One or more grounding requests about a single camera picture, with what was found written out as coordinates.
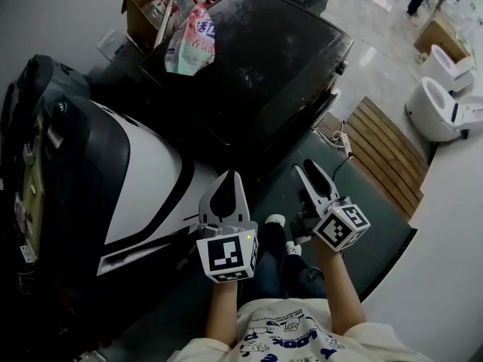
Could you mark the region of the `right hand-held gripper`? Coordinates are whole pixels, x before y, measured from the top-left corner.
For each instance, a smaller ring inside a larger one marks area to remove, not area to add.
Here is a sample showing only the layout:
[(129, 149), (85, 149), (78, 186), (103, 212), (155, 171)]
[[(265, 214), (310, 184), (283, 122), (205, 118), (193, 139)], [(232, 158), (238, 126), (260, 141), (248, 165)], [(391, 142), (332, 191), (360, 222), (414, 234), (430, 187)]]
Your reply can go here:
[(294, 243), (320, 238), (339, 252), (353, 245), (371, 226), (350, 197), (341, 196), (332, 180), (313, 160), (292, 166), (297, 197), (302, 210), (294, 219)]

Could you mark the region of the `person's right forearm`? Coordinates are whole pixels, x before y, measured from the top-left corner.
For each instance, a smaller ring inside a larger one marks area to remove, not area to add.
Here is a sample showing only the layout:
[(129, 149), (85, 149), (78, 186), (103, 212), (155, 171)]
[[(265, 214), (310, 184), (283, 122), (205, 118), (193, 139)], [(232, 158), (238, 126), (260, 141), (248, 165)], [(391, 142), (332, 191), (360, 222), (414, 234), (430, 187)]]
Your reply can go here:
[(312, 246), (324, 276), (333, 331), (343, 336), (354, 326), (366, 322), (364, 309), (341, 253), (333, 251), (320, 238), (313, 238)]

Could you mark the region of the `person's left forearm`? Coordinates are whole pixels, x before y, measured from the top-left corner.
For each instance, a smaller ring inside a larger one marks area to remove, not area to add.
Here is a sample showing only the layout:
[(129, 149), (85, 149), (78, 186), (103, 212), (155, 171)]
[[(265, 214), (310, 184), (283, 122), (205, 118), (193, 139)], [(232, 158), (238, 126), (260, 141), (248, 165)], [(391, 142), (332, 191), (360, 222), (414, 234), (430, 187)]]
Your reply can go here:
[(238, 282), (214, 284), (205, 325), (205, 337), (234, 346), (237, 330)]

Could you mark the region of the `blue jeans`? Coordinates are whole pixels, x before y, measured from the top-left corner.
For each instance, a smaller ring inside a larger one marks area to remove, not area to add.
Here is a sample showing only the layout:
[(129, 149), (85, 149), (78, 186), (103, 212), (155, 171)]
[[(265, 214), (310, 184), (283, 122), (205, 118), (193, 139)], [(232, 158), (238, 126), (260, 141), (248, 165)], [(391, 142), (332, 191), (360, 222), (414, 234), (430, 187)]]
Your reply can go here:
[(297, 254), (286, 253), (286, 237), (277, 222), (268, 222), (258, 233), (257, 264), (252, 278), (239, 283), (238, 305), (258, 299), (323, 299), (320, 277), (309, 279), (309, 266)]

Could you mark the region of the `wooden slat platform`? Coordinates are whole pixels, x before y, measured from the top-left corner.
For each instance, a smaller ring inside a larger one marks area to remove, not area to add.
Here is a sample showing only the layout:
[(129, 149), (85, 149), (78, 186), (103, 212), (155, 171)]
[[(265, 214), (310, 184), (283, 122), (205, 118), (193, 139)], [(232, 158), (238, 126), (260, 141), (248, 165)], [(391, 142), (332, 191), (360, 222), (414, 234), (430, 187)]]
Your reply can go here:
[(355, 162), (406, 220), (423, 200), (429, 166), (376, 103), (364, 97), (345, 123)]

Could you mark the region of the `dark green floor mat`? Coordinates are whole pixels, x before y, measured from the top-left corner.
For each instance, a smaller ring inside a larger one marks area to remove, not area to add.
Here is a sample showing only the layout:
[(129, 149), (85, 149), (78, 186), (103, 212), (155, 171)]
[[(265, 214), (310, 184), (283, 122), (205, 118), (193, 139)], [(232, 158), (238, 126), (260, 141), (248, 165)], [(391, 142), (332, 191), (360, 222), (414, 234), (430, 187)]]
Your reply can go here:
[[(341, 152), (327, 145), (316, 133), (308, 132), (283, 161), (260, 181), (246, 186), (251, 216), (258, 223), (272, 213), (292, 220), (301, 211), (293, 165), (315, 161), (343, 195), (357, 204), (371, 223), (366, 233), (344, 254), (349, 275), (361, 298), (366, 298), (395, 264), (411, 242), (415, 229), (386, 200), (375, 185)], [(210, 281), (203, 276), (194, 257), (173, 276), (165, 278), (159, 265), (147, 270), (146, 281), (137, 289), (140, 311), (136, 322), (102, 350), (109, 362), (166, 362), (173, 351), (200, 336), (208, 313)]]

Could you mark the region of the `white black appliance shell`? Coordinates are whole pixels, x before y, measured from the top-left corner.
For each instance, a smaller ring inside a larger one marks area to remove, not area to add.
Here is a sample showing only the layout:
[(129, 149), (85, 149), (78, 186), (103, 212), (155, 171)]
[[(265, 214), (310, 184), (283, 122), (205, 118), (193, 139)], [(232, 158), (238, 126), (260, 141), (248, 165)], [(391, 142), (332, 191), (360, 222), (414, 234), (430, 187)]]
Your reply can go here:
[(93, 278), (195, 231), (216, 174), (190, 151), (82, 97), (46, 115), (41, 261), (66, 278)]

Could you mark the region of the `black washing machine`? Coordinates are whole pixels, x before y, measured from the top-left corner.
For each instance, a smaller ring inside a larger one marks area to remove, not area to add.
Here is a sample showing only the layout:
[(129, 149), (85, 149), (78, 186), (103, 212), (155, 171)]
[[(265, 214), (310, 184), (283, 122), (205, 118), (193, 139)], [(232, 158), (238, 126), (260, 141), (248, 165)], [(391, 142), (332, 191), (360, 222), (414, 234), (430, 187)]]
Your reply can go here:
[(143, 62), (164, 133), (198, 160), (255, 174), (272, 167), (320, 116), (353, 39), (288, 0), (218, 0), (213, 63), (168, 72), (166, 44)]

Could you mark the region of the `white toilet with raised lid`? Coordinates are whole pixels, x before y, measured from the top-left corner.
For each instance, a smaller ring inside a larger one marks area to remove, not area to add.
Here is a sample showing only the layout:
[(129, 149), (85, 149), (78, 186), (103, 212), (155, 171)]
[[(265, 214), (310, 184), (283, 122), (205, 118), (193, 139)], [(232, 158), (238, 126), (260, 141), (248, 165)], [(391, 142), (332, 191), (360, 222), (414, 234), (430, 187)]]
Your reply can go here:
[(420, 79), (405, 110), (413, 126), (431, 143), (483, 133), (483, 97), (455, 99), (430, 77)]
[(457, 93), (474, 84), (475, 60), (468, 56), (455, 63), (441, 47), (434, 44), (422, 65), (422, 75), (434, 79), (446, 91)]

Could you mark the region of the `cream printed t-shirt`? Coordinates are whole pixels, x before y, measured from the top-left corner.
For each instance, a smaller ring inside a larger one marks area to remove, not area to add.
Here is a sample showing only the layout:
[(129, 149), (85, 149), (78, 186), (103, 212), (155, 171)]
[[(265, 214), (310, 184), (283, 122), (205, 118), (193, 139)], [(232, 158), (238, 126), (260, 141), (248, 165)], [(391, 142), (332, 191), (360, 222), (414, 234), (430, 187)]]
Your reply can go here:
[(237, 343), (197, 338), (168, 362), (432, 362), (387, 324), (364, 322), (343, 335), (326, 299), (258, 299), (238, 310)]

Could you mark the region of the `pink green refill pouch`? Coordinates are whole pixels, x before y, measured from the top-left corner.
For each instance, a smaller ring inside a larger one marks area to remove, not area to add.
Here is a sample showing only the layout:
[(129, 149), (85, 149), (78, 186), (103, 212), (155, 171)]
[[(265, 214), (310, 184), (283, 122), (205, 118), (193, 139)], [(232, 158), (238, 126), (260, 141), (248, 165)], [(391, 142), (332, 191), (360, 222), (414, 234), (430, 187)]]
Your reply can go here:
[(172, 35), (165, 53), (166, 72), (194, 76), (214, 61), (215, 25), (207, 3), (195, 0), (188, 17)]

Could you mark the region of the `cardboard box beside toilets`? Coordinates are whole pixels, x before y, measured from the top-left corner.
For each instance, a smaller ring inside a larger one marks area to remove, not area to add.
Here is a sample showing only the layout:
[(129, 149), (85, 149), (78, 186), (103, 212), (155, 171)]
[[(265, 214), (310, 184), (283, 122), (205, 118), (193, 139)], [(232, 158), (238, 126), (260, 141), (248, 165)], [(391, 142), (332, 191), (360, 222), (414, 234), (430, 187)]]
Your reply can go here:
[(444, 15), (429, 18), (414, 42), (422, 54), (430, 54), (433, 45), (438, 45), (455, 63), (472, 56), (469, 42)]

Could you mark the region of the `grey plastic case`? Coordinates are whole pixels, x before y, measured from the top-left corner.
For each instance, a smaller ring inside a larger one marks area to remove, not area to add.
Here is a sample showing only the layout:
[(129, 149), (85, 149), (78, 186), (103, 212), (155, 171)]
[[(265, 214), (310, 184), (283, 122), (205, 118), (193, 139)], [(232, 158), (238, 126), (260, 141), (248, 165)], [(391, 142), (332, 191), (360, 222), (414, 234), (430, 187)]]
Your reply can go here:
[(124, 33), (111, 29), (96, 43), (96, 48), (108, 61), (113, 61), (128, 43), (129, 38)]

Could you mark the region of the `black bag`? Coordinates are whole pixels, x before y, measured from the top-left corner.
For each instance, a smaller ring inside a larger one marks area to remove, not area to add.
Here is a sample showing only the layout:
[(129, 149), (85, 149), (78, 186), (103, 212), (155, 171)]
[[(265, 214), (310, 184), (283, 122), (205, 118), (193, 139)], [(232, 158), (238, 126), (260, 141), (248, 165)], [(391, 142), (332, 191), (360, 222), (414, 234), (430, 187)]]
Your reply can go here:
[(2, 136), (19, 133), (35, 121), (44, 106), (70, 95), (91, 96), (86, 77), (49, 56), (36, 54), (8, 85), (0, 116)]

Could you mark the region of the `olive green metal frame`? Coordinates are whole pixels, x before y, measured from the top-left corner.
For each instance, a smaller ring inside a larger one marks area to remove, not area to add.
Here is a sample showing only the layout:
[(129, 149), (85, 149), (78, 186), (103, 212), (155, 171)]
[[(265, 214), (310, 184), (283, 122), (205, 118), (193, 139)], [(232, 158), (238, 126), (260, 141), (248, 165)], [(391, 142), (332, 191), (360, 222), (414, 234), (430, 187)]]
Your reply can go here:
[(42, 176), (42, 142), (45, 136), (44, 116), (35, 120), (29, 139), (23, 146), (23, 212), (26, 246), (36, 262), (40, 252), (45, 184)]

